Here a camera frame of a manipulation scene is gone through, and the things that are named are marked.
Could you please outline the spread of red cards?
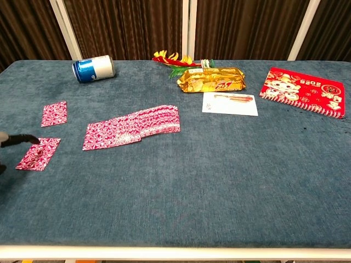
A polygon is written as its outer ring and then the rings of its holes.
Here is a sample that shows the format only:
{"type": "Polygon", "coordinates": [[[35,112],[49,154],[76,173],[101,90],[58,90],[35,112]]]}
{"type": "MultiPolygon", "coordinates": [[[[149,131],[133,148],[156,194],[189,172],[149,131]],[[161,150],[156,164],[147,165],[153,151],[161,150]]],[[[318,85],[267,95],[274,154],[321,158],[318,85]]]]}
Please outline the spread of red cards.
{"type": "Polygon", "coordinates": [[[141,141],[142,138],[180,132],[178,108],[160,105],[87,126],[82,150],[99,150],[141,141]]]}

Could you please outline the red yellow artificial flower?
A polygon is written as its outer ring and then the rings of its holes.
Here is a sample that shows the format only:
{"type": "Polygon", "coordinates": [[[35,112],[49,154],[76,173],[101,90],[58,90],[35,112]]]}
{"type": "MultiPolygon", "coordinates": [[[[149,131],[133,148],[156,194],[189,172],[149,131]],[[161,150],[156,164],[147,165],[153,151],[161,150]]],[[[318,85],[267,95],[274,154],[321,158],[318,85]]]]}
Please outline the red yellow artificial flower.
{"type": "Polygon", "coordinates": [[[154,53],[152,61],[162,63],[171,68],[169,79],[181,76],[186,70],[192,68],[201,68],[200,63],[195,63],[191,57],[185,55],[180,60],[177,52],[167,55],[166,50],[161,50],[154,53]]]}

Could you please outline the blue velvet tablecloth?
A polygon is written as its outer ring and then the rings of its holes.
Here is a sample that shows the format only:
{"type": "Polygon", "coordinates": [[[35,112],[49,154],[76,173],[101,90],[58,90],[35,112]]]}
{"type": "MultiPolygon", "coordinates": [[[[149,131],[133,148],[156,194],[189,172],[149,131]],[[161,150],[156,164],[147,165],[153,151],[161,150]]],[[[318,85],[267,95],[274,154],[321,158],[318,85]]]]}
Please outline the blue velvet tablecloth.
{"type": "Polygon", "coordinates": [[[153,61],[86,84],[70,61],[17,61],[0,73],[0,131],[61,142],[39,172],[15,169],[29,144],[0,149],[0,244],[351,248],[351,63],[216,64],[256,96],[272,67],[342,82],[346,116],[259,97],[257,117],[206,114],[153,61]],[[41,127],[61,101],[67,122],[41,127]],[[180,133],[82,150],[89,123],[158,105],[177,106],[180,133]]]}

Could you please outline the white table edge rail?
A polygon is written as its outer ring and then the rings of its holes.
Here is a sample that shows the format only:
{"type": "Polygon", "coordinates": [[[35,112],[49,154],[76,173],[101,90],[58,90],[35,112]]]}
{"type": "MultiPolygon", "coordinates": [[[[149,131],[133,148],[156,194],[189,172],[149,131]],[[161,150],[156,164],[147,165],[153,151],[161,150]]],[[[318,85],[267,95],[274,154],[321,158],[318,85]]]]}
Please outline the white table edge rail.
{"type": "Polygon", "coordinates": [[[165,248],[0,245],[0,260],[336,260],[351,261],[351,249],[165,248]]]}

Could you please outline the gold foil snack package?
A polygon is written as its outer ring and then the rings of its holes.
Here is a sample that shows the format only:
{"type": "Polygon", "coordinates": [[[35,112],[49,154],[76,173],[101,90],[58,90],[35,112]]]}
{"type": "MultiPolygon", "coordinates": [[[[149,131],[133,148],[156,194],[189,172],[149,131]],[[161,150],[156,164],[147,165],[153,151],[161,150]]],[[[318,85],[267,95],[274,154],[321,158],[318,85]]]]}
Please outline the gold foil snack package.
{"type": "Polygon", "coordinates": [[[241,91],[246,89],[245,75],[236,67],[186,70],[177,80],[185,93],[241,91]]]}

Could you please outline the red 2025 spiral calendar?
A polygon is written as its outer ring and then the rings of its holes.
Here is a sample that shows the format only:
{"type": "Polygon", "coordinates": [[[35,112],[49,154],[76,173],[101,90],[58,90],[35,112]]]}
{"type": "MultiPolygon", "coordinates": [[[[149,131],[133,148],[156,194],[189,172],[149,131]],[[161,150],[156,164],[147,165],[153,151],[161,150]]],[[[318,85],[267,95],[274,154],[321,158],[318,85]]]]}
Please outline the red 2025 spiral calendar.
{"type": "Polygon", "coordinates": [[[341,119],[346,113],[345,89],[341,82],[272,67],[259,96],[341,119]]]}

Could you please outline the brown pleated curtain panel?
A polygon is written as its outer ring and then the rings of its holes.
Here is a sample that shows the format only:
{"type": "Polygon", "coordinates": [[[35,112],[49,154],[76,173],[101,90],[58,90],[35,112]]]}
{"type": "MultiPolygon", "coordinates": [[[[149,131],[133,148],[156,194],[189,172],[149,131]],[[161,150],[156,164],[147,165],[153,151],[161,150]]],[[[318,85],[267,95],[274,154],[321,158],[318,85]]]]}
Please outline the brown pleated curtain panel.
{"type": "Polygon", "coordinates": [[[309,0],[197,0],[195,58],[287,60],[309,0]]]}
{"type": "Polygon", "coordinates": [[[0,0],[0,73],[18,60],[70,60],[49,0],[0,0]]]}
{"type": "Polygon", "coordinates": [[[182,0],[64,0],[83,58],[150,60],[182,51],[182,0]]]}
{"type": "Polygon", "coordinates": [[[351,0],[320,0],[296,59],[351,62],[351,0]]]}

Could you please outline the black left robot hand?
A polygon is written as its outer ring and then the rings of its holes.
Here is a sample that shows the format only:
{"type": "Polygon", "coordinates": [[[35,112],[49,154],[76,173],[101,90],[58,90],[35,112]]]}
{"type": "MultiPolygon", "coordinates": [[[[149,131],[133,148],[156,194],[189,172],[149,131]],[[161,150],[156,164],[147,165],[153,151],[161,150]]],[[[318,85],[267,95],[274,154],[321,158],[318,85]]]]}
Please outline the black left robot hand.
{"type": "Polygon", "coordinates": [[[40,140],[31,134],[9,135],[0,131],[0,148],[18,145],[23,142],[30,142],[35,145],[40,144],[40,140]]]}

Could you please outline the white printed paper card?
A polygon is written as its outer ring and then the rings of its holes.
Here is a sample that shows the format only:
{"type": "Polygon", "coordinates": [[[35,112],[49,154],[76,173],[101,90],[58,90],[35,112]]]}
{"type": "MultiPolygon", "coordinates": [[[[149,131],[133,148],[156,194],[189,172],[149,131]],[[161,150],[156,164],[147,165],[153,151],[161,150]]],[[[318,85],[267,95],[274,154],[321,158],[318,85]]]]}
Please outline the white printed paper card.
{"type": "Polygon", "coordinates": [[[258,116],[253,95],[208,92],[203,94],[202,112],[258,116]]]}

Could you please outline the red patterned playing card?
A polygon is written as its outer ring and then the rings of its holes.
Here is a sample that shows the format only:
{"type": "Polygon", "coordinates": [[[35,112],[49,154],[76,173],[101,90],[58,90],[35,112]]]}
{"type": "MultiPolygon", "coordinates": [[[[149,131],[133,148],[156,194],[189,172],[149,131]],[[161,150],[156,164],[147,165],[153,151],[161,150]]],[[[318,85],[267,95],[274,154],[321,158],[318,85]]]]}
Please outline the red patterned playing card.
{"type": "Polygon", "coordinates": [[[41,127],[49,127],[67,122],[67,102],[61,101],[50,105],[45,105],[41,127]]]}
{"type": "Polygon", "coordinates": [[[40,144],[32,145],[15,167],[16,170],[44,171],[57,150],[61,138],[39,138],[40,144]]]}

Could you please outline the white upright frame post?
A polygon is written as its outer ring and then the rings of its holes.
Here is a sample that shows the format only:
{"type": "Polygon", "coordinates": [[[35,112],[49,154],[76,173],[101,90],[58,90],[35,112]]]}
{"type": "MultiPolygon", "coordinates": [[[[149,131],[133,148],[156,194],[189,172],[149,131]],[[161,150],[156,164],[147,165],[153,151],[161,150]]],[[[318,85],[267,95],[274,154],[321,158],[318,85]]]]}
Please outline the white upright frame post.
{"type": "Polygon", "coordinates": [[[197,0],[182,0],[182,56],[195,58],[197,0]]]}

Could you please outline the white slanted frame post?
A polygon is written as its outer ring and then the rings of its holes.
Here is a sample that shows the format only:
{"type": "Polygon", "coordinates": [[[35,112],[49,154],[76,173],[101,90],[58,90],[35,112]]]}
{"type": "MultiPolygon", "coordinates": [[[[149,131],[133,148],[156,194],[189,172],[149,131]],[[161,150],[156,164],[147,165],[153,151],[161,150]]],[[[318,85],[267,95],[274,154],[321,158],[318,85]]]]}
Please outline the white slanted frame post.
{"type": "Polygon", "coordinates": [[[297,59],[301,46],[314,19],[314,15],[319,7],[320,1],[321,0],[309,0],[309,4],[305,11],[302,23],[299,27],[293,46],[288,55],[287,61],[295,61],[297,59]]]}
{"type": "Polygon", "coordinates": [[[82,54],[74,33],[64,0],[49,0],[72,60],[82,60],[82,54]]]}

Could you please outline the blue white drink can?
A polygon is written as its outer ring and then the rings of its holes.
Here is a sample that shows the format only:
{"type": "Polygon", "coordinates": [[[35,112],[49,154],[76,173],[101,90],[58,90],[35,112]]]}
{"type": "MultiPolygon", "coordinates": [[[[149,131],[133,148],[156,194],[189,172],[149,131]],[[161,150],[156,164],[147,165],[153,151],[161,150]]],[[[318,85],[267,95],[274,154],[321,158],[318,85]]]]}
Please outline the blue white drink can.
{"type": "Polygon", "coordinates": [[[72,70],[79,83],[112,78],[116,74],[114,62],[109,55],[75,61],[72,70]]]}

